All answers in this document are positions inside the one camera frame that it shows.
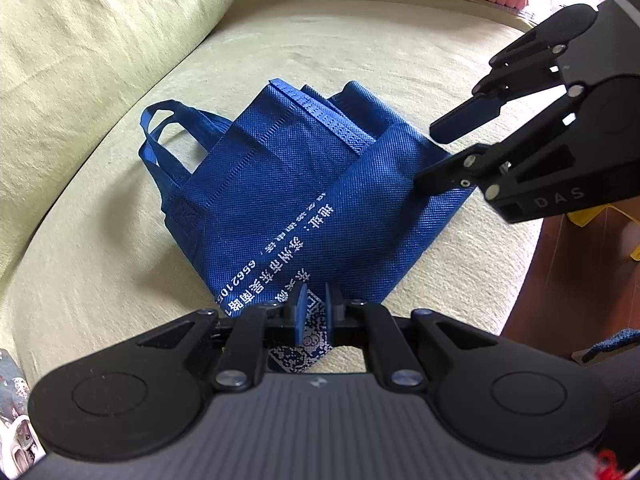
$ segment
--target metal screw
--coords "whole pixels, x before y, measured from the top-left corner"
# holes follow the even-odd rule
[[[237,388],[246,383],[247,376],[240,370],[222,370],[216,375],[216,382],[227,388]]]
[[[491,184],[484,192],[484,197],[487,200],[493,200],[498,196],[498,193],[500,193],[500,186],[498,186],[497,184]]]
[[[398,386],[417,386],[424,380],[416,370],[396,370],[391,374],[391,382]]]
[[[569,89],[566,91],[566,94],[569,97],[578,97],[582,92],[584,92],[584,86],[582,85],[573,85],[569,86]]]
[[[474,164],[474,162],[476,161],[476,156],[475,155],[469,155],[465,161],[462,163],[462,165],[465,168],[471,168]]]

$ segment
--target gray ribbed panel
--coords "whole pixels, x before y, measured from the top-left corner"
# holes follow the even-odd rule
[[[593,480],[594,470],[588,454],[546,465],[485,457],[446,433],[423,400],[383,390],[370,374],[268,374],[258,388],[217,396],[193,431],[155,455],[108,465],[50,455],[22,478]]]

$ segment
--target bag handle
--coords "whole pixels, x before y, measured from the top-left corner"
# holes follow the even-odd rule
[[[158,110],[173,114],[149,133],[149,124]],[[138,155],[158,186],[163,207],[166,200],[182,188],[191,176],[189,170],[158,142],[164,128],[173,123],[180,124],[207,152],[210,152],[231,126],[229,119],[185,106],[180,101],[172,99],[145,108],[140,116],[140,126],[145,133],[146,141],[140,146]]]

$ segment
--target wooden floor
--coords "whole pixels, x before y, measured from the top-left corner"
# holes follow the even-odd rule
[[[624,327],[640,328],[640,226],[611,209],[585,227],[545,219],[529,273],[502,334],[559,356]]]

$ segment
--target beige sofa cushion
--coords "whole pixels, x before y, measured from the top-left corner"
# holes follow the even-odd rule
[[[426,132],[519,34],[473,16],[385,2],[273,0],[259,9],[240,2],[118,122],[34,235],[2,306],[28,379],[213,305],[164,227],[158,191],[138,158],[145,106],[178,99],[234,118],[271,77],[324,94],[354,79]],[[550,99],[511,104],[450,149],[499,140]],[[203,155],[179,129],[165,142],[190,168]],[[539,229],[539,222],[504,224],[475,192],[386,304],[403,315],[428,306],[499,332]],[[335,352],[316,369],[356,361],[353,352]]]
[[[232,0],[0,0],[0,296],[47,209]]]

